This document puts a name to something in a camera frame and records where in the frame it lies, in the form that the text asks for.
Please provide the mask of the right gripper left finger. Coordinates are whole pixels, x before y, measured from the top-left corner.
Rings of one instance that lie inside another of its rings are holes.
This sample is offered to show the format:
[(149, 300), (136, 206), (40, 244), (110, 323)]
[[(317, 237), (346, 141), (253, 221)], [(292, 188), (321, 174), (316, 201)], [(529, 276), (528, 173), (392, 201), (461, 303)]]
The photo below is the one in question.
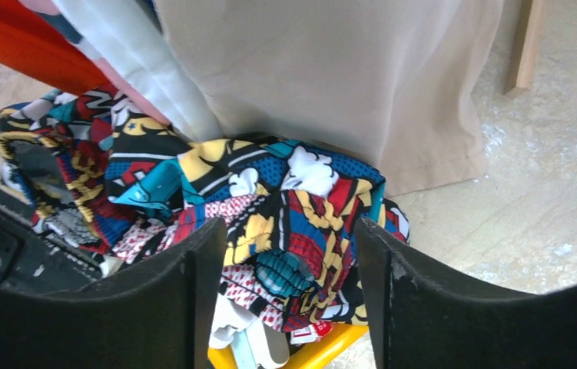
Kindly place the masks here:
[(226, 227), (77, 291), (0, 288), (0, 368), (205, 368)]

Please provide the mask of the colourful comic print shorts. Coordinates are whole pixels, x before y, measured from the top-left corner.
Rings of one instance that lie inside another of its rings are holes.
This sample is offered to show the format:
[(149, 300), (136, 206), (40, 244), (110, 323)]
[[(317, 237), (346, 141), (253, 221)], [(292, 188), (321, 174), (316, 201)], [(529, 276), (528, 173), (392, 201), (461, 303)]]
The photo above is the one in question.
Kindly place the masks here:
[(3, 108), (0, 154), (35, 231), (96, 254), (104, 272), (222, 219), (220, 294), (282, 332), (366, 323), (358, 219), (410, 239), (377, 169), (286, 138), (187, 142), (111, 85)]

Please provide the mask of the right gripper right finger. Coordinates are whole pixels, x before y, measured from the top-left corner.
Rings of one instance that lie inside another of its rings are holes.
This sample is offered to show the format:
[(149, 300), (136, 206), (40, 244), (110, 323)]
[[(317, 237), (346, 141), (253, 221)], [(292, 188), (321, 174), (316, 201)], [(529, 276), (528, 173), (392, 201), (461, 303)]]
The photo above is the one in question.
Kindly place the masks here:
[(412, 248), (369, 218), (354, 236), (379, 368), (577, 368), (577, 285), (529, 294)]

